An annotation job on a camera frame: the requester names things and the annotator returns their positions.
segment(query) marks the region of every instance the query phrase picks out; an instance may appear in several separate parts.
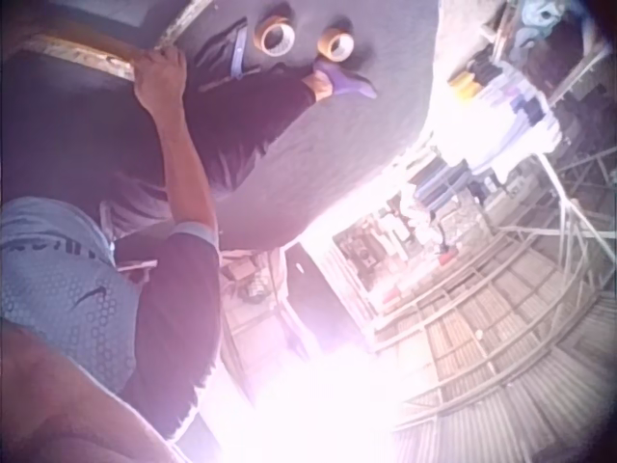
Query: nike logo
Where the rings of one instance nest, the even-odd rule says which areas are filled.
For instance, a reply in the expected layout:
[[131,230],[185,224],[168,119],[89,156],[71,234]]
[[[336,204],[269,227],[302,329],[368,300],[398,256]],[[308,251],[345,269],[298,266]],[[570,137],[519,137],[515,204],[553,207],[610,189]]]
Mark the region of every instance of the nike logo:
[[105,286],[99,286],[98,288],[93,289],[92,291],[88,291],[86,294],[84,294],[79,299],[77,299],[75,304],[73,304],[73,307],[71,307],[70,309],[71,310],[75,309],[79,304],[84,302],[86,299],[88,299],[89,297],[96,296],[97,294],[102,294],[103,297],[105,297],[107,295],[107,288]]

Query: hand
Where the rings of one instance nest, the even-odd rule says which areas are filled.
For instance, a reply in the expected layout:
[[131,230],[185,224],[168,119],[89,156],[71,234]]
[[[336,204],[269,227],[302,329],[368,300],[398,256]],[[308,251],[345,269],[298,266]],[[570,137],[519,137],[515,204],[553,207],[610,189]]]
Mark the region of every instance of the hand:
[[182,108],[186,58],[174,46],[145,52],[133,62],[135,96],[156,122]]

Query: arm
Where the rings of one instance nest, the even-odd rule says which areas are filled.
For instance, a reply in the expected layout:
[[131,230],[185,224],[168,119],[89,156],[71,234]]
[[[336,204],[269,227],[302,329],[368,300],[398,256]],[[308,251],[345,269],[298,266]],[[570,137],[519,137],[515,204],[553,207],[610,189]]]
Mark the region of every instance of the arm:
[[150,113],[161,142],[165,182],[177,223],[198,222],[217,231],[208,178],[184,116],[186,59],[176,48],[151,51],[135,67],[135,95]]
[[189,136],[186,63],[174,48],[135,64],[135,93],[159,134],[177,223],[139,299],[136,367],[120,396],[166,439],[197,413],[220,344],[217,222],[208,179]]

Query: blue cloth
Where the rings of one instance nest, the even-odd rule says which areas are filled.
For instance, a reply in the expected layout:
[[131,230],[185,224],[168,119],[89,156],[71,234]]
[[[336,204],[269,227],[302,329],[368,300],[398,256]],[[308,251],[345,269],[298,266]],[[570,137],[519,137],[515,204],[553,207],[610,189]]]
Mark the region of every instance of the blue cloth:
[[[115,268],[112,243],[81,210],[54,200],[13,200],[1,217],[2,316],[119,392],[135,369],[141,289]],[[202,224],[174,232],[217,244]]]

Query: yellow object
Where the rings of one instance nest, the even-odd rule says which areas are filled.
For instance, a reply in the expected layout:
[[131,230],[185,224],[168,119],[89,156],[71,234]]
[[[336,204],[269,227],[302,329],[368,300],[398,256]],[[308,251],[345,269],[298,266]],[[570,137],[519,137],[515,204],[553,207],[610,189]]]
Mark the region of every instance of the yellow object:
[[448,82],[448,85],[455,90],[460,90],[461,88],[466,87],[471,82],[473,82],[473,77],[475,77],[474,74],[464,70],[459,75],[450,80]]
[[271,16],[255,29],[255,46],[266,55],[279,57],[287,53],[296,40],[296,33],[289,21],[282,16]]
[[330,61],[345,61],[354,51],[354,38],[338,29],[328,29],[319,39],[317,50]]

